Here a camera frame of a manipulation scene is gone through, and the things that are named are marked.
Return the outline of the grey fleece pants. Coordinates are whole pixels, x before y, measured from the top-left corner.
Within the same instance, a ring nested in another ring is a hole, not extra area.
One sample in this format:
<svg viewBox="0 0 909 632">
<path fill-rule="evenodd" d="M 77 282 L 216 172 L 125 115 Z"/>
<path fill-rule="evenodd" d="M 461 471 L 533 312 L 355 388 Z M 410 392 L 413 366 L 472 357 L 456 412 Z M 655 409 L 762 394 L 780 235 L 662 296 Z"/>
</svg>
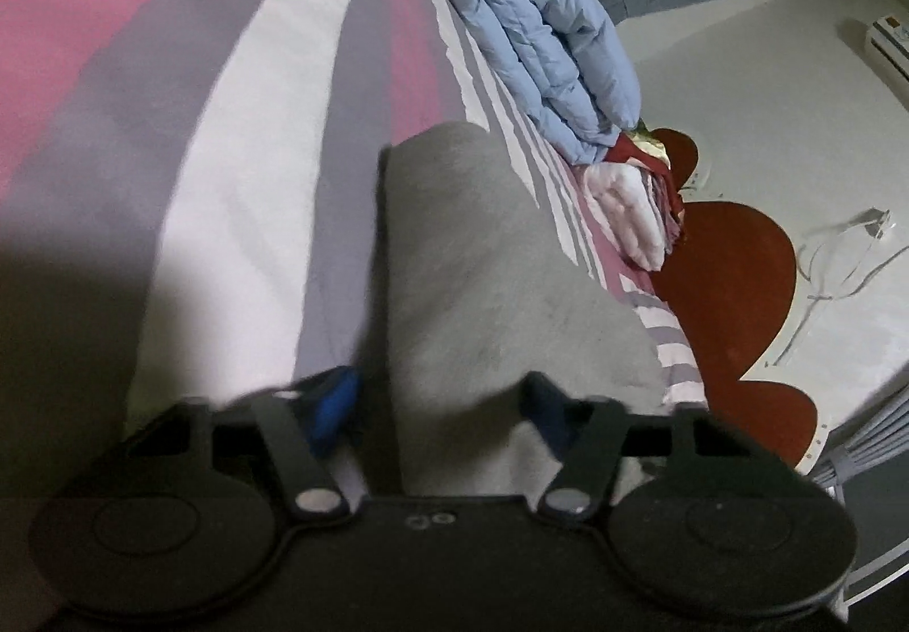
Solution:
<svg viewBox="0 0 909 632">
<path fill-rule="evenodd" d="M 539 501 L 559 464 L 519 415 L 530 372 L 662 412 L 653 339 L 569 260 L 489 132 L 439 124 L 385 150 L 381 210 L 385 364 L 351 435 L 368 492 Z"/>
</svg>

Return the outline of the red heart-shaped headboard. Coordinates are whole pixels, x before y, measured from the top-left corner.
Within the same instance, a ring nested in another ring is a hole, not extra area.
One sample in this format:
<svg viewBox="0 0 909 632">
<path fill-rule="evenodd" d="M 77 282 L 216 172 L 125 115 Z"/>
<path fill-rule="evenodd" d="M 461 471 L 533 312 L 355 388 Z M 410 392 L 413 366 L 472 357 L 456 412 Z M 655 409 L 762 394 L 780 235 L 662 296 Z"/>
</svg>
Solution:
<svg viewBox="0 0 909 632">
<path fill-rule="evenodd" d="M 806 458 L 815 402 L 784 382 L 746 376 L 795 298 L 797 259 L 783 227 L 741 202 L 688 201 L 681 238 L 650 280 L 692 346 L 710 410 L 784 463 Z"/>
</svg>

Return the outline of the white wall air conditioner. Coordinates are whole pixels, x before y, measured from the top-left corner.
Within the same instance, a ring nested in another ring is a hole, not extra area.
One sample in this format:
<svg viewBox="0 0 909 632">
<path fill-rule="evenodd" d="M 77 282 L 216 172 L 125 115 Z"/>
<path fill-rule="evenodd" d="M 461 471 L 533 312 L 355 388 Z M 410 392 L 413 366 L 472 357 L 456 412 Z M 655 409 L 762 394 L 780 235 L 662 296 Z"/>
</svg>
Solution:
<svg viewBox="0 0 909 632">
<path fill-rule="evenodd" d="M 864 36 L 864 52 L 901 80 L 907 80 L 909 35 L 907 25 L 898 16 L 882 16 L 870 24 Z"/>
</svg>

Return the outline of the folded pink white blanket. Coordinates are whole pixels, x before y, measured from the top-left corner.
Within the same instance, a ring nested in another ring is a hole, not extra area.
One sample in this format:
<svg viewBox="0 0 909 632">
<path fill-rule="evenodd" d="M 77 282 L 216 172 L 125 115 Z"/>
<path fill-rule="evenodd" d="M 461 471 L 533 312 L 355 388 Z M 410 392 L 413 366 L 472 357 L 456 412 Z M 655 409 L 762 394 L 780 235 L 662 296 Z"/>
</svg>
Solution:
<svg viewBox="0 0 909 632">
<path fill-rule="evenodd" d="M 656 133 L 644 126 L 621 133 L 602 163 L 579 172 L 579 185 L 619 253 L 641 271 L 659 272 L 682 238 L 684 201 Z"/>
</svg>

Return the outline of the striped pink purple bedsheet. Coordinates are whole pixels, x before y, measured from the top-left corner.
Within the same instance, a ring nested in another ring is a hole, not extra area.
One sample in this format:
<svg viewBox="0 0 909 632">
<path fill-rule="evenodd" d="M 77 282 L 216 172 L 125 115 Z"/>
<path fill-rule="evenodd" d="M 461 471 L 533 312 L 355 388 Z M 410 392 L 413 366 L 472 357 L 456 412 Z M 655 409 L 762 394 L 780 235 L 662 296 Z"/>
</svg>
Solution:
<svg viewBox="0 0 909 632">
<path fill-rule="evenodd" d="M 677 317 L 447 0 L 2 0 L 2 492 L 171 402 L 383 363 L 388 147 L 467 119 L 703 393 Z"/>
</svg>

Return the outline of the folded light blue duvet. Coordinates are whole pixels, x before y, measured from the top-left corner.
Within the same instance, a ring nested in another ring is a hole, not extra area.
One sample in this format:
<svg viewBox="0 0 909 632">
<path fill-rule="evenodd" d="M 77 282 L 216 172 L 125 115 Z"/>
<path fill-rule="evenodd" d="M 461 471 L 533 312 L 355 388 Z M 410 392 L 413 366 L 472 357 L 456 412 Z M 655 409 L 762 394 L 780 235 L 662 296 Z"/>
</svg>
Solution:
<svg viewBox="0 0 909 632">
<path fill-rule="evenodd" d="M 571 165 L 598 164 L 641 119 L 638 75 L 598 0 L 450 0 L 489 66 Z"/>
</svg>

